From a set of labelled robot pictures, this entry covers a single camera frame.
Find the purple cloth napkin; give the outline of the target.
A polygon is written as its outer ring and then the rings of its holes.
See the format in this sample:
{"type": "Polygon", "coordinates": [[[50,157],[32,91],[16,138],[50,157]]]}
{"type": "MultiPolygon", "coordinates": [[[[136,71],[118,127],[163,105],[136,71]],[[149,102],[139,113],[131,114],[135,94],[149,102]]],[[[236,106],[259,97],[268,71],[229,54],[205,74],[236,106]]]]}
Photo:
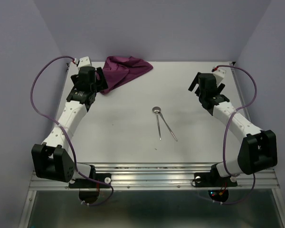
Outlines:
{"type": "Polygon", "coordinates": [[[141,58],[109,56],[102,70],[108,88],[100,93],[106,95],[112,90],[150,72],[153,70],[153,66],[141,58]]]}

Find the silver metal utensil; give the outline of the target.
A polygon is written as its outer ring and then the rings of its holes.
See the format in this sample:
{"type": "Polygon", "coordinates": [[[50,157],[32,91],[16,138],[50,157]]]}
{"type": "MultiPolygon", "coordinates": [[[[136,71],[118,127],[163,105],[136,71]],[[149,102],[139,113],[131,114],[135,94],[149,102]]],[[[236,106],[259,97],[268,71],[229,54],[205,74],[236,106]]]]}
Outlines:
{"type": "Polygon", "coordinates": [[[164,119],[164,116],[161,112],[159,112],[160,117],[162,118],[163,122],[165,123],[166,127],[168,128],[169,132],[171,133],[171,135],[173,136],[174,140],[178,142],[178,139],[176,138],[174,132],[172,131],[172,129],[169,127],[168,123],[166,122],[166,120],[164,119]]]}

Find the silver metal spoon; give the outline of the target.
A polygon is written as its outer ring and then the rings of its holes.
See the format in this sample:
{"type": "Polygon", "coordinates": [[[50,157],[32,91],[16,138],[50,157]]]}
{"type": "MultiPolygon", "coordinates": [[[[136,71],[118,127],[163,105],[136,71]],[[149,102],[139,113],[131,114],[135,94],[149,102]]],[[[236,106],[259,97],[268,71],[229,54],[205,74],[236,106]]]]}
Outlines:
{"type": "Polygon", "coordinates": [[[159,122],[159,113],[161,112],[160,107],[155,106],[152,108],[152,111],[155,113],[156,115],[156,121],[157,121],[157,127],[158,127],[158,133],[159,133],[159,139],[161,140],[161,129],[160,129],[160,122],[159,122]]]}

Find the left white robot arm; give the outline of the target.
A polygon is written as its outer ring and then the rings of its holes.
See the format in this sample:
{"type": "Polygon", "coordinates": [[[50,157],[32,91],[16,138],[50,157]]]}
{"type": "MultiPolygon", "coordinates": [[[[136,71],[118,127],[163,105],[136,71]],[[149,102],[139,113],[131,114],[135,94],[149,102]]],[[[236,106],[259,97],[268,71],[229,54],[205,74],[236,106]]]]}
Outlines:
{"type": "Polygon", "coordinates": [[[96,94],[108,88],[100,67],[83,66],[78,74],[72,75],[74,84],[67,96],[65,107],[54,128],[41,143],[31,150],[36,175],[39,178],[69,182],[79,179],[85,187],[96,183],[95,167],[77,164],[71,139],[79,123],[88,113],[96,94]]]}

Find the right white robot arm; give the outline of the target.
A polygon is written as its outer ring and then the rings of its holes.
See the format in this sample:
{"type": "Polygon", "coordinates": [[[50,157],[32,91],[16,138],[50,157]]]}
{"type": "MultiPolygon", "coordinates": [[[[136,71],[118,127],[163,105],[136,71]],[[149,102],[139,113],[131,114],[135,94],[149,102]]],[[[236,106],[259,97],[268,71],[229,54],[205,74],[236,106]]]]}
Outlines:
{"type": "Polygon", "coordinates": [[[250,175],[277,165],[276,135],[264,131],[244,117],[221,91],[224,74],[198,72],[189,87],[199,98],[202,107],[226,126],[241,143],[236,159],[214,165],[209,180],[220,185],[228,176],[250,175]]]}

